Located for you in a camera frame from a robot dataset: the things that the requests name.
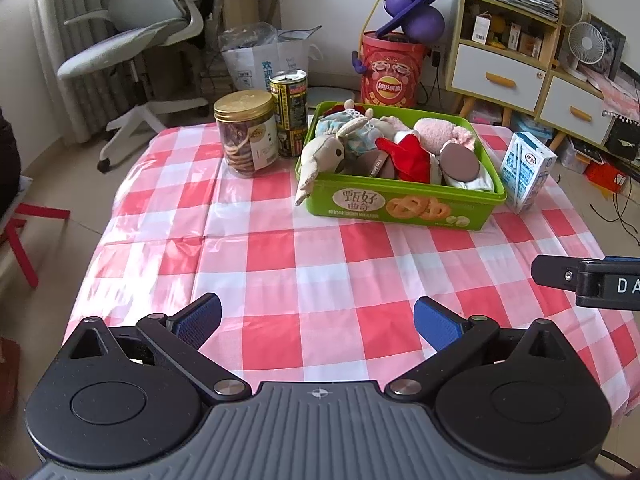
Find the white cloth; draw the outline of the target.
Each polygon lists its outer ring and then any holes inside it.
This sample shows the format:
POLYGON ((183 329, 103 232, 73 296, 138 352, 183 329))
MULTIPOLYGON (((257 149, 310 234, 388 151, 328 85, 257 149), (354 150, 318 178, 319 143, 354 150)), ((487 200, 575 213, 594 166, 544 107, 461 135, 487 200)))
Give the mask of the white cloth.
POLYGON ((480 162, 480 174, 471 182, 459 182, 446 177, 439 166, 439 156, 431 156, 431 184, 446 184, 453 188, 461 188, 467 191, 492 192, 494 190, 494 181, 490 174, 480 162))

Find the red santa hat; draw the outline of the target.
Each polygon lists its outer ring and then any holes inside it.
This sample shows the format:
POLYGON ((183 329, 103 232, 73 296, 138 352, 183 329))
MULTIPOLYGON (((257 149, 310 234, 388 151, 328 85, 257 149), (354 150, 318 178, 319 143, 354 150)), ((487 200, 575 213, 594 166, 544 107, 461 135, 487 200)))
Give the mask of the red santa hat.
POLYGON ((431 154, 422 148, 419 137, 413 132, 407 132, 399 142, 377 138, 375 145, 390 156, 399 180, 431 183, 431 154))

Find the pink plush toy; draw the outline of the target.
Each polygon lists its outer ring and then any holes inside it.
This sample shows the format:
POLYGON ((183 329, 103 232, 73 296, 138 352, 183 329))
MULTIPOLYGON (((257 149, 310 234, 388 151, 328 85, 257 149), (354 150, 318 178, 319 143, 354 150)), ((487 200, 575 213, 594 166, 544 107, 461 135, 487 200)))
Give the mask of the pink plush toy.
POLYGON ((475 150, 475 134, 449 120, 420 118, 411 128, 397 117, 386 117, 385 120, 395 129, 396 143, 399 143, 408 133, 412 133, 419 139, 422 148, 432 155, 439 155, 448 143, 462 145, 470 151, 475 150))

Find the cream bunny doll blue dress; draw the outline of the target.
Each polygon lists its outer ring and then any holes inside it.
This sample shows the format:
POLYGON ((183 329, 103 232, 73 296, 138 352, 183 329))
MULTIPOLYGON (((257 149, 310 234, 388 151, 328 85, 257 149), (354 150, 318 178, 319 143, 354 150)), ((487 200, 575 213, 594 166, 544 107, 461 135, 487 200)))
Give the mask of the cream bunny doll blue dress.
POLYGON ((353 100, 346 100, 340 110, 320 117, 312 139, 299 156, 299 177, 295 205, 300 206, 314 189, 320 174, 335 174, 349 162, 376 149, 375 141, 393 141, 397 126, 388 118, 375 118, 372 108, 357 110, 353 100))

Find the brown makeup puff with strap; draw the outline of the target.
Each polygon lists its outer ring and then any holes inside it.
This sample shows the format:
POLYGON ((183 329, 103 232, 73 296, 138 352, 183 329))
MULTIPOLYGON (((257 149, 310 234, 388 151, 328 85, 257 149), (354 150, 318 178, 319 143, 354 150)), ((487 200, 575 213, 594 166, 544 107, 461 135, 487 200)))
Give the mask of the brown makeup puff with strap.
POLYGON ((380 150, 371 150, 357 156, 350 163, 350 173, 358 177, 396 179, 396 170, 390 155, 380 150))

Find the blue white milk carton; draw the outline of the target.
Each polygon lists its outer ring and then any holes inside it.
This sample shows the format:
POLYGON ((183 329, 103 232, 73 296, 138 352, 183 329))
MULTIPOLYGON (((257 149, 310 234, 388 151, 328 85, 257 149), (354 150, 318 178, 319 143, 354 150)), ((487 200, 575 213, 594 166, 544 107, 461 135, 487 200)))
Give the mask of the blue white milk carton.
POLYGON ((526 131, 513 133, 500 166, 500 178, 508 193, 506 206, 514 214, 533 205, 555 162, 555 152, 536 136, 526 131))

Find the red white checkered tablecloth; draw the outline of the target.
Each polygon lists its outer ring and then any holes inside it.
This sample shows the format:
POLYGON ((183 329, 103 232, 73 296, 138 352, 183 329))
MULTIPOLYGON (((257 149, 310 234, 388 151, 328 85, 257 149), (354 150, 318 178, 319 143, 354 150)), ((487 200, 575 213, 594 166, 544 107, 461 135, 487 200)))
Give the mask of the red white checkered tablecloth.
POLYGON ((577 307, 530 276, 536 255, 601 255, 559 185, 526 214, 497 208, 477 232, 316 217, 294 205, 295 188, 286 160, 232 174, 214 125, 163 131, 116 193, 70 322, 130 326, 214 292, 224 318, 202 352, 250 384, 386 384, 432 352, 412 319, 429 296, 503 326, 550 318, 616 416, 638 405, 634 317, 577 307))

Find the low white drawer cabinet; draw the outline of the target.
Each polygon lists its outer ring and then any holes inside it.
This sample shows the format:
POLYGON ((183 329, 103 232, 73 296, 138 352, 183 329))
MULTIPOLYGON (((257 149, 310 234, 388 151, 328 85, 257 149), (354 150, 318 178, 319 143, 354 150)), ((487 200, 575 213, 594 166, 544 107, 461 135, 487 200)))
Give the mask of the low white drawer cabinet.
POLYGON ((535 118, 546 126, 604 148, 614 119, 603 114, 603 94, 588 81, 562 70, 550 70, 536 107, 535 118))

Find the green plastic cookie box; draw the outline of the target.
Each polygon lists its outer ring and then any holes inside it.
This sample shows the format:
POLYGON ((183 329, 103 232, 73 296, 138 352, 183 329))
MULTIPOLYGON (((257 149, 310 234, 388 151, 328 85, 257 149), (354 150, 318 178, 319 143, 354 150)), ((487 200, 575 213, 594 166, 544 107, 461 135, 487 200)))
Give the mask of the green plastic cookie box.
MULTIPOLYGON (((305 144, 320 117, 340 110, 344 103, 320 103, 311 119, 305 144)), ((503 204, 506 190, 480 137, 471 124, 458 116, 427 113, 389 106, 356 104, 363 112, 372 108, 375 118, 397 117, 407 127, 420 118, 437 118, 453 122, 475 134, 473 151, 494 181, 492 192, 467 191, 446 184, 423 184, 399 180, 358 177, 350 173, 350 162, 335 174, 320 174, 311 196, 303 203, 311 214, 334 218, 358 218, 382 222, 415 224, 416 226, 452 226, 477 231, 494 209, 503 204)))

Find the small white desk fan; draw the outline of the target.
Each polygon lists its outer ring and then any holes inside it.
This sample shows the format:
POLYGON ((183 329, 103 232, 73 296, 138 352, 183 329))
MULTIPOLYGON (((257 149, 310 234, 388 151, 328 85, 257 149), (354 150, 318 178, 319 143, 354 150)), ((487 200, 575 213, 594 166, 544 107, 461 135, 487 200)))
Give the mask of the small white desk fan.
POLYGON ((578 65, 594 65, 602 60, 605 42, 600 30, 591 23, 578 22, 568 31, 567 45, 570 55, 565 70, 573 77, 586 81, 587 77, 578 70, 578 65))

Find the glass jar gold lid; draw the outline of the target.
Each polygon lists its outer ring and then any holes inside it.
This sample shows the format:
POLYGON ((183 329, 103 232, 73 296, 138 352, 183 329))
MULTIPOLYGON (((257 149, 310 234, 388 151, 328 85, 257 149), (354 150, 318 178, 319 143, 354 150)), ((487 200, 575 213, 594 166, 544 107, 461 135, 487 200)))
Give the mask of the glass jar gold lid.
POLYGON ((278 158, 277 125, 272 95, 266 90, 242 90, 214 104, 224 158, 242 176, 251 177, 278 158))

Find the wooden cabinet white drawers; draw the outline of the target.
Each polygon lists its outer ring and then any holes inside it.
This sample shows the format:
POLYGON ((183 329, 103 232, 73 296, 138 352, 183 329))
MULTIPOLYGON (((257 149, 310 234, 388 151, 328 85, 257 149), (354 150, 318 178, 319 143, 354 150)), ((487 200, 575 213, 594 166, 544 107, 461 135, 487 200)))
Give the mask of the wooden cabinet white drawers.
POLYGON ((454 0, 446 89, 457 96, 454 114, 475 105, 533 115, 544 100, 559 47, 565 0, 454 0))

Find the red snack bucket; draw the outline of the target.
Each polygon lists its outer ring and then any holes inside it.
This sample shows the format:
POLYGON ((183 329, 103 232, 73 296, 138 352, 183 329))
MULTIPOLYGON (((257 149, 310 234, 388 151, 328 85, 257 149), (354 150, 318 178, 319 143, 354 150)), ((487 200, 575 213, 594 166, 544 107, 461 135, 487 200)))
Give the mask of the red snack bucket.
POLYGON ((400 32, 378 38, 363 32, 352 67, 360 75, 361 101, 366 104, 413 108, 418 99, 427 46, 400 32))

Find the black yellow tin can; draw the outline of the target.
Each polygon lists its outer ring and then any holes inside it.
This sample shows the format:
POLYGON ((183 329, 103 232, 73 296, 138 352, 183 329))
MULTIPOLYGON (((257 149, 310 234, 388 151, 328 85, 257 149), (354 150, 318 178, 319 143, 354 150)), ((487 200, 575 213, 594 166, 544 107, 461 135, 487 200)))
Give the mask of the black yellow tin can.
POLYGON ((302 154, 308 130, 307 73, 304 70, 287 70, 273 75, 269 89, 276 103, 279 154, 295 158, 302 154))

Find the purple balance ball toy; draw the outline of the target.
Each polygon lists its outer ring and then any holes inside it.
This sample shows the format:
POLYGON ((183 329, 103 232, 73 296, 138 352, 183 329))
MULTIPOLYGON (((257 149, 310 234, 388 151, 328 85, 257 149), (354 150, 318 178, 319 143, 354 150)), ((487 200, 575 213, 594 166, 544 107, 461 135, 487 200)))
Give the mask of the purple balance ball toy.
POLYGON ((400 28, 415 44, 434 44, 445 31, 444 16, 433 6, 436 0, 383 0, 390 20, 375 31, 378 39, 400 28))

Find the white plastic shopping bag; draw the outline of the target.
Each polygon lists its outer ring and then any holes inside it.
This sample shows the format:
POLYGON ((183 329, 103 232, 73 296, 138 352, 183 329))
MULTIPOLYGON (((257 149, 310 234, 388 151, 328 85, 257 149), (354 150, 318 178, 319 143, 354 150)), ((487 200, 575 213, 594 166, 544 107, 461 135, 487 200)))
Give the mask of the white plastic shopping bag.
POLYGON ((313 28, 277 29, 259 22, 233 27, 218 36, 224 64, 236 90, 268 90, 270 78, 281 72, 309 72, 310 61, 323 54, 311 42, 321 25, 313 28))

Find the grey white office chair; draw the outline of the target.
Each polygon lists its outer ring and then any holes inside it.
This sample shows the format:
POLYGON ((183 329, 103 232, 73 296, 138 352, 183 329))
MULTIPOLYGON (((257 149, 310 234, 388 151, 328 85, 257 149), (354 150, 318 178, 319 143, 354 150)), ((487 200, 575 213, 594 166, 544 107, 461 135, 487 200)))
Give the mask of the grey white office chair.
POLYGON ((100 151, 96 169, 106 174, 111 169, 108 155, 118 141, 129 138, 140 125, 160 133, 165 125, 160 116, 196 110, 208 104, 206 99, 151 101, 139 78, 134 58, 154 47, 170 47, 198 36, 204 29, 200 0, 110 0, 105 9, 70 18, 67 26, 91 20, 106 21, 117 30, 114 36, 99 41, 66 60, 58 68, 61 80, 96 73, 116 65, 129 65, 134 80, 137 104, 127 113, 111 120, 105 130, 110 140, 100 151))

